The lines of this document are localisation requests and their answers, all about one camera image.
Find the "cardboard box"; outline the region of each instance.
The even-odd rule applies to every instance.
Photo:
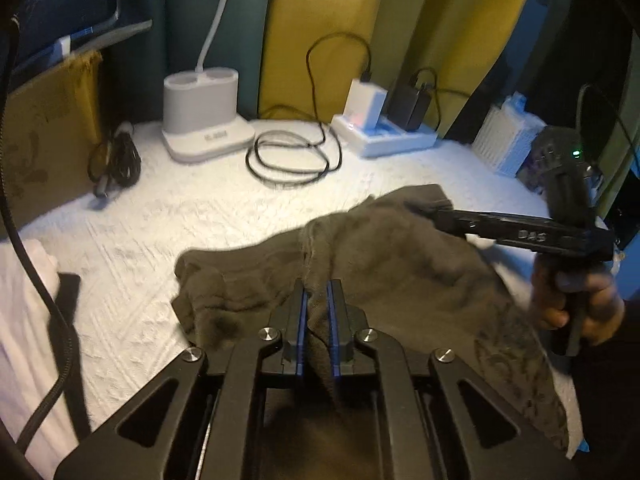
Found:
[[[87,163],[102,138],[97,99],[101,61],[95,51],[70,57],[9,96],[2,168],[19,228],[92,190]],[[6,236],[1,222],[0,236]]]

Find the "gray cloth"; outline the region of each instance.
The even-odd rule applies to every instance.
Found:
[[[224,348],[256,333],[287,299],[296,278],[310,293],[313,336],[306,357],[329,395],[323,397],[318,386],[317,392],[306,392],[306,402],[284,394],[271,400],[265,478],[373,474],[374,446],[358,430],[367,427],[368,411],[331,410],[322,340],[328,340],[325,287],[332,278],[342,280],[346,301],[364,310],[370,326],[425,354],[453,348],[566,450],[564,408],[524,313],[476,248],[438,231],[428,218],[437,208],[450,207],[439,186],[405,187],[254,247],[192,250],[178,259],[174,310],[190,341],[205,348]]]

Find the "green curtain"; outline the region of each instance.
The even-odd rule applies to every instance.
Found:
[[[380,0],[371,37],[371,53],[376,62],[374,83],[391,90],[398,78],[424,0]]]
[[[133,121],[162,118],[162,82],[192,70],[209,31],[219,0],[124,0],[129,11],[153,19],[146,34],[106,53],[116,80],[123,113]],[[238,70],[238,111],[257,115],[264,22],[268,0],[228,0],[205,67]]]

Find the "hand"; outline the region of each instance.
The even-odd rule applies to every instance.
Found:
[[[587,318],[582,336],[590,344],[609,340],[618,330],[625,316],[625,302],[620,298],[616,283],[604,266],[585,272],[555,272],[553,260],[537,254],[531,276],[532,321],[542,330],[556,330],[569,322],[565,312],[565,294],[586,291],[590,294]]]

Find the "yellow curtain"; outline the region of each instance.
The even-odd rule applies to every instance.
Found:
[[[425,0],[401,77],[433,66],[441,88],[473,92],[504,49],[525,0]],[[443,94],[444,136],[465,100]],[[435,123],[435,107],[426,122]]]
[[[264,38],[260,110],[287,104],[311,113],[305,54],[320,36],[348,30],[370,40],[380,0],[270,0]],[[347,39],[328,41],[312,54],[319,114],[341,113],[351,79],[360,75],[366,54]]]
[[[260,110],[287,104],[311,112],[305,68],[309,46],[323,34],[350,30],[371,41],[373,81],[391,89],[420,66],[440,74],[443,88],[471,93],[504,48],[525,0],[270,0],[264,40]],[[340,113],[364,52],[332,40],[312,56],[323,120]],[[441,96],[444,135],[465,100]],[[426,122],[434,123],[434,107]],[[290,116],[282,112],[275,117]]]

